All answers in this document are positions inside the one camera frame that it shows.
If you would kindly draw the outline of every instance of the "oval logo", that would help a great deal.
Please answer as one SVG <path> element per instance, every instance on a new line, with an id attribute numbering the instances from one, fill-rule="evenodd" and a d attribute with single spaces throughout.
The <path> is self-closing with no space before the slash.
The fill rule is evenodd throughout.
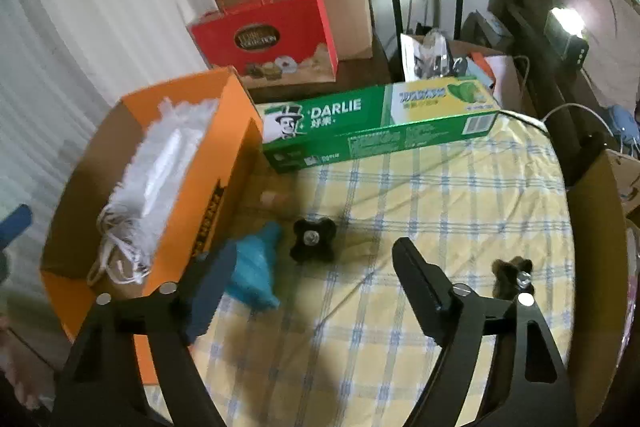
<path id="1" fill-rule="evenodd" d="M 239 29 L 234 41 L 241 50 L 259 52 L 275 46 L 280 40 L 280 32 L 268 24 L 252 24 Z"/>

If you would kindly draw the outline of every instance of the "man with top hat logo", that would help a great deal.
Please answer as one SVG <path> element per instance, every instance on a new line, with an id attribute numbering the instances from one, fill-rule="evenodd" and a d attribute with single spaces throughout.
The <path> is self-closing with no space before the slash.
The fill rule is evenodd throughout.
<path id="1" fill-rule="evenodd" d="M 289 103 L 282 108 L 280 114 L 275 115 L 275 121 L 280 126 L 281 138 L 295 138 L 300 133 L 298 131 L 298 122 L 302 120 L 302 106 L 294 103 Z"/>

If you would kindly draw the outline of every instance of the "brown table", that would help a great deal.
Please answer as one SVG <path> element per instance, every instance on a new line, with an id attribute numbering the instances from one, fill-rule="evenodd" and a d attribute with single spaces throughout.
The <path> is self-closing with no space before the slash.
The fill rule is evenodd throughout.
<path id="1" fill-rule="evenodd" d="M 390 84 L 388 61 L 382 44 L 373 39 L 373 57 L 360 60 L 344 60 L 338 64 L 335 82 L 320 84 L 297 84 L 295 86 L 257 87 L 250 89 L 255 103 L 305 100 L 324 94 L 344 92 L 351 89 Z"/>

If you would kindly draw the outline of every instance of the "white curtain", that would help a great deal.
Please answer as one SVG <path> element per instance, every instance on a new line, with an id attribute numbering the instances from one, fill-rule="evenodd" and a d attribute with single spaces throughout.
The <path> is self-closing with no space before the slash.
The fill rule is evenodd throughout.
<path id="1" fill-rule="evenodd" d="M 67 343 L 38 264 L 62 190 L 123 94 L 205 69 L 186 25 L 214 0 L 0 0 L 0 219 L 34 224 L 9 249 L 3 285 L 14 327 L 60 367 Z"/>

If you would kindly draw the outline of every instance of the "red box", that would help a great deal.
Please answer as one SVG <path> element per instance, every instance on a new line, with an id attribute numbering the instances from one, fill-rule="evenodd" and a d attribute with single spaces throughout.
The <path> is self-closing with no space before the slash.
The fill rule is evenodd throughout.
<path id="1" fill-rule="evenodd" d="M 247 88 L 335 82 L 338 57 L 323 0 L 252 0 L 191 26 L 211 66 L 233 66 Z"/>

